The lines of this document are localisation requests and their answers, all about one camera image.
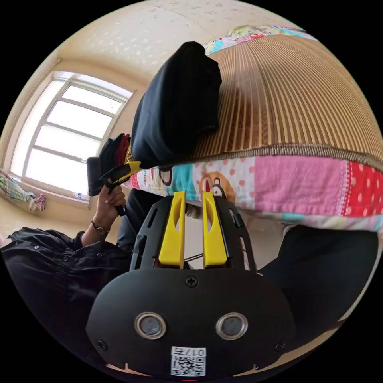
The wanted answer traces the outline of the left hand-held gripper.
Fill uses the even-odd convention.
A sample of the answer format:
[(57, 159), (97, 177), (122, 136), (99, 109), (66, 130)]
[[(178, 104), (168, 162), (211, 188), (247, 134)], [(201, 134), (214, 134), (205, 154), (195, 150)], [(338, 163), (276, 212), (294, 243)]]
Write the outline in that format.
[(108, 194), (110, 195), (117, 186), (120, 186), (124, 182), (128, 181), (130, 177), (134, 174), (134, 171), (140, 170), (140, 161), (130, 161), (124, 165), (117, 166), (108, 171), (107, 173), (103, 174), (99, 178), (99, 181), (103, 186), (105, 186), (108, 189)]

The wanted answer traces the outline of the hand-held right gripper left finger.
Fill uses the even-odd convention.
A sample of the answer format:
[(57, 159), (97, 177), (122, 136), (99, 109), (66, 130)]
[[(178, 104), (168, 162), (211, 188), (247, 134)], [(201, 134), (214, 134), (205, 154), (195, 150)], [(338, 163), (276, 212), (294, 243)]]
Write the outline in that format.
[(164, 236), (158, 260), (164, 267), (184, 267), (186, 192), (178, 191), (172, 196)]

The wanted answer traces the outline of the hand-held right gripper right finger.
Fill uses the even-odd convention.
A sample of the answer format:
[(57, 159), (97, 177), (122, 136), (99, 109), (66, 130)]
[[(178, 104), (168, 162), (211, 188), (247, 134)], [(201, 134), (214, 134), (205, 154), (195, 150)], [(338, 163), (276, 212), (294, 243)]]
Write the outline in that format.
[(227, 261), (219, 214), (212, 192), (202, 195), (203, 266), (221, 267)]

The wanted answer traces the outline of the person's left hand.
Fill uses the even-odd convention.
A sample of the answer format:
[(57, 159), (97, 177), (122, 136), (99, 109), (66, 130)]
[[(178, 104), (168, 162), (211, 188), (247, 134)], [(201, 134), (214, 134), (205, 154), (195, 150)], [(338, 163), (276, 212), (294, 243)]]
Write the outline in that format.
[(98, 195), (97, 208), (93, 221), (98, 227), (109, 231), (115, 219), (119, 216), (117, 207), (124, 207), (126, 203), (122, 186), (113, 189), (103, 186)]

